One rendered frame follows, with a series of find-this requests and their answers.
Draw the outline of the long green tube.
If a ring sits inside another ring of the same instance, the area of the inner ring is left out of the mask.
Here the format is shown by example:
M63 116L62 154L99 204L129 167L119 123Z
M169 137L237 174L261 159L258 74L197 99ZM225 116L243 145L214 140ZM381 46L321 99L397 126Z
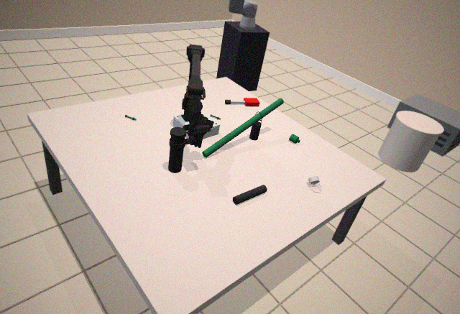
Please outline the long green tube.
M260 119L264 118L270 112L274 111L277 107L281 106L283 103L284 101L281 98L279 98L274 103L269 105L267 108L260 111L260 113L256 114L251 119L244 122L241 126L237 127L235 130L227 134L225 137L218 140L216 143L211 145L209 148L205 149L202 152L203 156L208 157L209 155L213 154L216 150L220 149L222 146L230 142L233 138L240 135L243 131L251 127L253 124L257 123Z

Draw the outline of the small green cylinder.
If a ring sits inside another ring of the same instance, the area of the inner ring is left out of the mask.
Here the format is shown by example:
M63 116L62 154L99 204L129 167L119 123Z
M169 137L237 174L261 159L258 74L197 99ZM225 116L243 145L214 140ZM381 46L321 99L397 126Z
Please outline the small green cylinder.
M300 140L299 140L299 137L297 137L296 135L294 134L291 134L290 135L290 138L289 138L290 141L292 141L293 143L300 143Z

